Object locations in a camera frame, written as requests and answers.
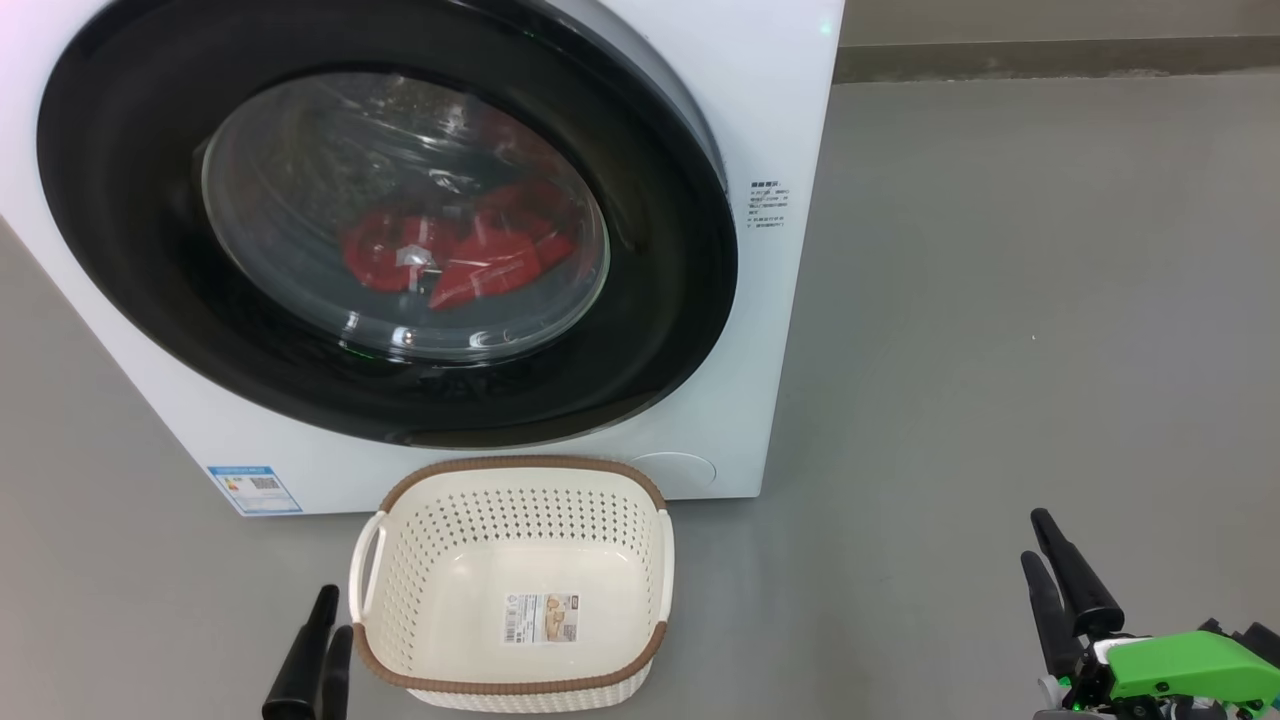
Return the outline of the white front-load washing machine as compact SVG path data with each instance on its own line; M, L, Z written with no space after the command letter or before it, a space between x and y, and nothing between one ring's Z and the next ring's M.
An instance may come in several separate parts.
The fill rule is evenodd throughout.
M695 108L723 165L739 279L723 334L671 395L581 436L504 448L430 448L343 436L215 386L145 336L70 254L44 196L36 133L58 56L115 0L0 0L0 219L207 473L270 466L302 514L371 512L408 474L471 457L710 461L701 498L760 493L805 222L829 96L841 0L547 0L585 20Z

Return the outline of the red and white garment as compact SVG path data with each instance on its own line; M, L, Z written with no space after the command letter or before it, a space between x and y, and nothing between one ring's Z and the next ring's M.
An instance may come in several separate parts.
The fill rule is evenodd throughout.
M421 210L376 208L340 236L342 259L361 286L424 292L445 311L525 288L567 260L582 210L548 179Z

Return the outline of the grey skirting board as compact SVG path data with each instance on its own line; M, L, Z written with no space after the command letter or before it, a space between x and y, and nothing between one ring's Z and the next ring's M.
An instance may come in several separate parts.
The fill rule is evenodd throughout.
M840 47L833 85L1280 73L1280 35Z

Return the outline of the blue energy label sticker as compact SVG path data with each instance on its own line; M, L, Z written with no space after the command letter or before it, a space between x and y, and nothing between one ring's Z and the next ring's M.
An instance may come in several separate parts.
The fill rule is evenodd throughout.
M207 473L243 516L303 511L270 466L207 466Z

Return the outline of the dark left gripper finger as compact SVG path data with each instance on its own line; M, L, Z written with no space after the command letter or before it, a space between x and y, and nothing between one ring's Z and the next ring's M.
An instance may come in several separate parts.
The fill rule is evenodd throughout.
M347 720L352 646L353 628L338 626L323 662L317 720Z
M339 598L337 585L323 585L317 592L262 702L262 720L317 720L323 667Z

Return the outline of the printed paper label sticker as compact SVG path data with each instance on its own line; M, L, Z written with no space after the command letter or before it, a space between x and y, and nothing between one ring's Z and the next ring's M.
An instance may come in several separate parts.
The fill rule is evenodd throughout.
M508 593L503 603L504 644L572 644L579 641L582 605L576 593Z

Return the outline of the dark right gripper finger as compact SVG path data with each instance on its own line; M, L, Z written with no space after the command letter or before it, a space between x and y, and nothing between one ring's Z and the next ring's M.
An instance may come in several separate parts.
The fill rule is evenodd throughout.
M1021 570L1046 670L1055 678L1070 676L1083 647L1071 634L1074 619L1068 616L1055 575L1033 551L1021 552Z
M1041 553L1057 582L1070 637L1101 639L1119 635L1125 612L1098 578L1080 550L1061 532L1047 509L1030 511L1030 524Z

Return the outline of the cream perforated laundry basket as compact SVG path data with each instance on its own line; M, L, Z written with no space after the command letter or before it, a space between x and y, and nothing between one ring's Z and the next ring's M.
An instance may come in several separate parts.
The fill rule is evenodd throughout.
M576 593L572 644L504 644L508 593ZM353 650L388 685L444 708L559 714L630 700L666 638L675 529L623 462L471 457L396 484L349 564Z

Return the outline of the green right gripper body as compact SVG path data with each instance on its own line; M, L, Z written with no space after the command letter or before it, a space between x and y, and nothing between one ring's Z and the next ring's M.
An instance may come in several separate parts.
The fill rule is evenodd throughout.
M1038 685L1036 720L1262 720L1280 711L1280 664L1207 630L1097 641L1069 674Z

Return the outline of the black round washer door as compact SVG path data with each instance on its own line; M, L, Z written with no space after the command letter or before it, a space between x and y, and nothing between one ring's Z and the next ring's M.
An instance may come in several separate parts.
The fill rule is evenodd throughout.
M739 240L695 108L547 0L115 0L38 106L44 196L111 305L207 380L387 445L504 448L671 395L728 322ZM577 250L433 311L340 236L544 179Z

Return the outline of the round filter access cover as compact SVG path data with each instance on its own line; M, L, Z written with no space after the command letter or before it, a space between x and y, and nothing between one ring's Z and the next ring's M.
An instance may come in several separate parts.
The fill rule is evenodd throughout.
M649 477L667 498L701 498L717 477L710 461L692 454L644 454L628 464Z

